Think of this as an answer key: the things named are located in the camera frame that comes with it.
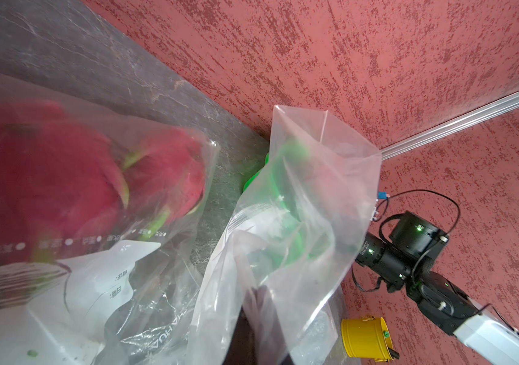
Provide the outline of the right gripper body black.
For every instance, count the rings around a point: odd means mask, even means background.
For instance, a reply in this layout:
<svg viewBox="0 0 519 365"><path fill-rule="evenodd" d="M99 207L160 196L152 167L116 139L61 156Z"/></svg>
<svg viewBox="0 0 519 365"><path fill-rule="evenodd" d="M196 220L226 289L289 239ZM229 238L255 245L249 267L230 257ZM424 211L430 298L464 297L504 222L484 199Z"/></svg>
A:
<svg viewBox="0 0 519 365"><path fill-rule="evenodd" d="M383 221L396 221L386 238L379 229L377 236L366 234L356 262L378 275L376 287L386 284L389 292L400 291L430 269L449 243L449 234L429 221L406 211Z"/></svg>

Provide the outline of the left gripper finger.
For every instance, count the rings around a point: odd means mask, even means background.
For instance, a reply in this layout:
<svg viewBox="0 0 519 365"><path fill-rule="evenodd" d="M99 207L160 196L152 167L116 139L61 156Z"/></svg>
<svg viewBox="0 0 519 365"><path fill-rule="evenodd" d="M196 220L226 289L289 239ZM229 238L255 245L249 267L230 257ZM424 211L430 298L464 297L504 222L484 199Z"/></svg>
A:
<svg viewBox="0 0 519 365"><path fill-rule="evenodd" d="M294 364L268 287L246 293L241 319L241 364Z"/></svg>

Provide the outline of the clear zip-top bag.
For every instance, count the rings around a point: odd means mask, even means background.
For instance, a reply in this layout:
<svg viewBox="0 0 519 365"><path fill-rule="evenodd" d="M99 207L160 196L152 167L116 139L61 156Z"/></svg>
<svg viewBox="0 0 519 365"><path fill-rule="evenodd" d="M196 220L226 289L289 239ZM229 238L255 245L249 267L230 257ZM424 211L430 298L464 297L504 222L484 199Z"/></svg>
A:
<svg viewBox="0 0 519 365"><path fill-rule="evenodd" d="M0 74L0 364L179 364L217 144Z"/></svg>
<svg viewBox="0 0 519 365"><path fill-rule="evenodd" d="M188 364L242 348L258 364L322 364L338 339L329 309L374 214L381 151L328 111L278 105L267 164L244 190L210 257Z"/></svg>

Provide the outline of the dragon fruit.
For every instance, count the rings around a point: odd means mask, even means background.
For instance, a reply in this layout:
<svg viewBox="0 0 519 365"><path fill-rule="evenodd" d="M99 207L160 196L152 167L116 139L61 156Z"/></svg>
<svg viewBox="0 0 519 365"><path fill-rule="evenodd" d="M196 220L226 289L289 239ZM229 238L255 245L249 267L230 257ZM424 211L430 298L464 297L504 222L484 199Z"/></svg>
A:
<svg viewBox="0 0 519 365"><path fill-rule="evenodd" d="M57 103L0 104L0 261L97 249L130 190L110 140Z"/></svg>

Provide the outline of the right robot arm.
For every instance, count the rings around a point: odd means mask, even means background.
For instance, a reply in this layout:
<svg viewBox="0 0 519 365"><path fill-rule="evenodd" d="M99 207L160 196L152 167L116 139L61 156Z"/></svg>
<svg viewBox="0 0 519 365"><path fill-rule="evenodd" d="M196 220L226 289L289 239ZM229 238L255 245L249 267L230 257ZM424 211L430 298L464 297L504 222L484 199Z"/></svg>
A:
<svg viewBox="0 0 519 365"><path fill-rule="evenodd" d="M378 275L390 293L404 290L419 311L492 364L519 364L519 331L492 306L479 305L432 267L450 242L448 232L406 211L389 218L389 237L365 236L355 261Z"/></svg>

